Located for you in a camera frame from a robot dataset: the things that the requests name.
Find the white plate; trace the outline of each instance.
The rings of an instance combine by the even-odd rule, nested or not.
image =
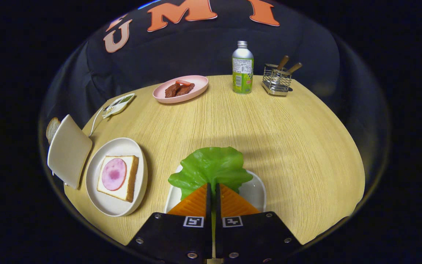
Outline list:
[[[135,155],[139,158],[136,180],[134,181],[133,201],[126,202],[97,191],[100,167],[104,157],[129,155]],[[87,167],[86,176],[87,194],[95,207],[108,216],[120,217],[131,214],[141,203],[148,182],[148,167],[139,145],[127,137],[119,137],[99,148]]]
[[[91,148],[92,140],[82,132],[70,115],[66,115],[48,149],[48,167],[66,185],[77,189]]]
[[[183,169],[181,165],[175,172],[180,172]],[[244,182],[239,188],[239,195],[253,205],[260,212],[266,211],[266,189],[260,177],[251,171],[250,173],[253,178]],[[169,196],[167,197],[166,206],[164,207],[164,213],[169,212],[174,206],[180,202],[181,189],[179,187],[171,186],[169,190]]]

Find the orange letter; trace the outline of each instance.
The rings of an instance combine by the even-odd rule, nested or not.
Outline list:
[[[189,11],[189,14],[185,17],[187,21],[218,17],[218,14],[211,10],[209,0],[185,0],[180,6],[164,3],[148,10],[148,13],[151,13],[151,26],[148,28],[148,32],[166,27],[168,23],[162,20],[162,16],[177,24],[187,10]]]
[[[132,19],[128,20],[127,22],[124,22],[120,27],[118,27],[121,30],[120,33],[122,34],[122,39],[120,39],[118,43],[114,43],[115,30],[104,37],[105,49],[107,50],[107,52],[113,53],[124,46],[129,37],[129,23],[131,21]]]
[[[123,19],[124,17],[126,17],[126,15],[128,15],[128,13],[126,13],[126,14],[122,15],[121,17],[117,18],[116,20],[112,21],[112,22],[110,23],[110,26],[107,28],[107,30],[105,30],[105,32],[107,32],[107,31],[111,30],[111,29],[112,29],[112,27],[115,27],[118,23],[120,23],[120,22],[122,21],[122,19]]]
[[[253,7],[253,15],[250,16],[251,20],[271,26],[280,25],[278,21],[274,20],[273,12],[271,11],[271,8],[274,7],[273,5],[261,0],[248,1],[252,3]]]

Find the white bowl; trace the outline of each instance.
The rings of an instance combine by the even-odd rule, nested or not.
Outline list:
[[[133,201],[126,202],[97,190],[100,167],[105,156],[129,156],[139,158],[138,170],[134,181]],[[94,154],[87,167],[86,188],[89,199],[102,213],[111,217],[120,217],[131,214],[141,203],[148,182],[148,167],[146,159],[139,145],[127,137],[119,137],[103,145]]]

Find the green lettuce leaf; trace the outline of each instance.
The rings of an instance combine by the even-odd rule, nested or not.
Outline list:
[[[205,147],[196,150],[180,162],[183,169],[171,174],[169,183],[179,187],[184,199],[207,182],[212,195],[216,184],[222,183],[239,193],[239,187],[253,178],[243,169],[243,155],[233,147]]]

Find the bottle label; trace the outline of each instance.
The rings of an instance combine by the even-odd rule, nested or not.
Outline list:
[[[233,90],[239,94],[252,91],[253,59],[232,58]]]

